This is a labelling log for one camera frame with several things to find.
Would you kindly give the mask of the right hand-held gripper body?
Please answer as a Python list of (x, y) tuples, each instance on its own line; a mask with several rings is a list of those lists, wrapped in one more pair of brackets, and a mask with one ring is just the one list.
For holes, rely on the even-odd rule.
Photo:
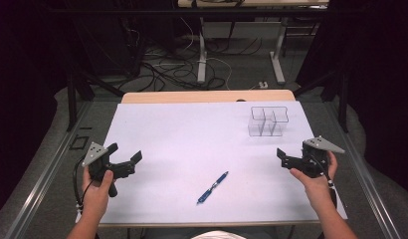
[(327, 153), (345, 153), (341, 147), (333, 144), (322, 136), (306, 139), (303, 141), (302, 157), (288, 156), (281, 160), (282, 167), (295, 168), (310, 178), (327, 174), (330, 159)]

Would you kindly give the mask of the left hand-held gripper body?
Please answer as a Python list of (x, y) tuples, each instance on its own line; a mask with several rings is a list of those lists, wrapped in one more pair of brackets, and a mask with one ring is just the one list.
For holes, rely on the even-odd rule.
[(107, 147), (95, 142), (91, 143), (82, 166), (89, 168), (90, 176), (96, 181), (102, 181), (107, 170), (113, 172), (114, 179), (126, 178), (135, 173), (135, 165), (130, 160), (111, 163), (107, 156)]

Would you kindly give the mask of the clear plastic organizer box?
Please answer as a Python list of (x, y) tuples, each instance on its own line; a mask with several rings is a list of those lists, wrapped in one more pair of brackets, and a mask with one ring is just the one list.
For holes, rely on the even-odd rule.
[(286, 107), (251, 107), (249, 136), (282, 136), (288, 123)]

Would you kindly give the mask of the blue pen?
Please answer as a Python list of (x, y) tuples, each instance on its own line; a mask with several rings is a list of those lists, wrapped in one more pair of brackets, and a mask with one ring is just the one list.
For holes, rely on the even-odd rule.
[(213, 190), (227, 177), (229, 171), (224, 172), (198, 199), (196, 204), (204, 203), (207, 198), (211, 195)]

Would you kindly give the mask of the person's right hand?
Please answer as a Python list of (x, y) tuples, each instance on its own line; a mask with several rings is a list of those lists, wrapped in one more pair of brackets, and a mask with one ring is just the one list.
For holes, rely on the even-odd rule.
[(335, 211), (328, 187), (328, 179), (325, 176), (310, 178), (295, 168), (290, 170), (290, 174), (304, 186), (309, 203), (315, 211), (327, 209)]

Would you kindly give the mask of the person's left hand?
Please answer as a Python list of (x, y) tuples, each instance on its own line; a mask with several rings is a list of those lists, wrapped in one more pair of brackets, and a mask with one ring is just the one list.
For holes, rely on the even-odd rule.
[(113, 183), (113, 172), (107, 170), (104, 173), (102, 182), (91, 179), (89, 169), (84, 168), (83, 191), (84, 194), (84, 216), (95, 216), (102, 218), (108, 204), (108, 190)]

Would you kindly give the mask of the white table mat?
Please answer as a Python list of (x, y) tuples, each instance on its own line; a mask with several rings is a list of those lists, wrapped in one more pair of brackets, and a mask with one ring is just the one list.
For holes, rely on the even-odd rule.
[[(252, 102), (120, 104), (106, 143), (112, 162), (142, 160), (116, 183), (102, 224), (109, 226), (238, 226), (312, 223), (303, 186), (281, 166), (277, 149), (300, 156), (313, 136), (303, 107), (285, 102), (282, 136), (249, 136)], [(226, 171), (202, 204), (197, 199)]]

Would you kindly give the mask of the black metal stand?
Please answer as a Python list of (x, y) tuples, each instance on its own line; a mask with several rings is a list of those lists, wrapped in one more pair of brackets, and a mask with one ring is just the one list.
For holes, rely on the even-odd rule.
[(302, 95), (303, 93), (314, 89), (315, 87), (327, 83), (327, 87), (324, 88), (321, 93), (321, 99), (324, 102), (330, 102), (335, 95), (338, 95), (338, 110), (337, 110), (337, 122), (341, 129), (348, 133), (347, 128), (347, 101), (348, 101), (348, 74), (344, 70), (332, 70), (321, 75), (319, 78), (311, 81), (309, 84), (303, 87), (299, 87), (293, 91), (295, 97)]
[(88, 73), (85, 70), (73, 69), (67, 71), (67, 88), (68, 88), (68, 108), (69, 108), (69, 124), (67, 131), (71, 131), (78, 121), (77, 110), (77, 94), (84, 101), (92, 101), (95, 98), (95, 93), (91, 87), (95, 84), (100, 88), (114, 94), (117, 97), (123, 97), (124, 92), (111, 86), (99, 77)]

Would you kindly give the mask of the wooden table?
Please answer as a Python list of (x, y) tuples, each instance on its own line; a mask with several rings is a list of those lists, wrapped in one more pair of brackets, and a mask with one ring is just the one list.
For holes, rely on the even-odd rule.
[(290, 90), (193, 91), (127, 93), (123, 104), (177, 104), (294, 101)]

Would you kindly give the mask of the white desk leg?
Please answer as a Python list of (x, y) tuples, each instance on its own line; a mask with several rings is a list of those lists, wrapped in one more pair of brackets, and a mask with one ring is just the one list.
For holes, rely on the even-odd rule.
[(283, 46), (283, 42), (285, 39), (286, 30), (287, 30), (287, 19), (282, 18), (280, 20), (280, 28), (278, 31), (278, 38), (276, 41), (276, 49), (270, 53), (275, 78), (279, 85), (284, 85), (286, 83), (284, 73), (281, 67), (281, 63), (280, 63), (280, 56), (282, 53), (282, 46)]
[(200, 19), (200, 30), (199, 30), (199, 50), (200, 56), (198, 60), (198, 72), (197, 72), (197, 83), (204, 84), (206, 79), (206, 62), (207, 62), (207, 52), (205, 48), (205, 39), (203, 35), (204, 21)]

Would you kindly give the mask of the person's white clothing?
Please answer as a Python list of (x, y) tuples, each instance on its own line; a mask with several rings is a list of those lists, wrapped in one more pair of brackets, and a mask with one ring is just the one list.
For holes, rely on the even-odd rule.
[(246, 239), (246, 238), (235, 233), (216, 230), (196, 235), (191, 239)]

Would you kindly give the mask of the black horizontal bar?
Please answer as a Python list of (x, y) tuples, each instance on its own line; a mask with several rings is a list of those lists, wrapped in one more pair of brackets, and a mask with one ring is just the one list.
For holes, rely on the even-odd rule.
[(326, 9), (247, 9), (247, 8), (210, 8), (210, 9), (175, 9), (175, 10), (82, 10), (82, 9), (48, 9), (51, 13), (69, 15), (138, 15), (138, 16), (295, 16), (322, 15)]

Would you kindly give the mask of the light desk top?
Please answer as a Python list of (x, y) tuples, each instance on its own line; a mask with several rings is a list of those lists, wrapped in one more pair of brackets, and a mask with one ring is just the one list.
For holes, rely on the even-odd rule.
[[(178, 7), (190, 8), (193, 2), (198, 7), (233, 7), (237, 0), (177, 0)], [(317, 6), (327, 5), (330, 0), (239, 0), (241, 7)]]

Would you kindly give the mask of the aluminium floor rail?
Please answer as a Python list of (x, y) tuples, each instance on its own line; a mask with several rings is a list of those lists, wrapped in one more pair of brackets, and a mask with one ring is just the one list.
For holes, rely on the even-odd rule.
[(72, 168), (78, 158), (70, 145), (77, 129), (67, 130), (68, 109), (58, 103), (58, 111), (40, 148), (8, 200), (5, 211), (9, 223), (0, 239), (65, 239), (75, 224), (76, 199)]
[(338, 109), (332, 102), (325, 103), (326, 110), (332, 120), (335, 120), (334, 126), (338, 134), (344, 141), (346, 153), (349, 156), (350, 164), (356, 174), (359, 184), (368, 201), (371, 211), (376, 218), (385, 239), (402, 239), (397, 227), (395, 226), (386, 205), (376, 188), (376, 184), (364, 162), (364, 159), (357, 151), (357, 148), (350, 135), (344, 131), (343, 126), (338, 122)]

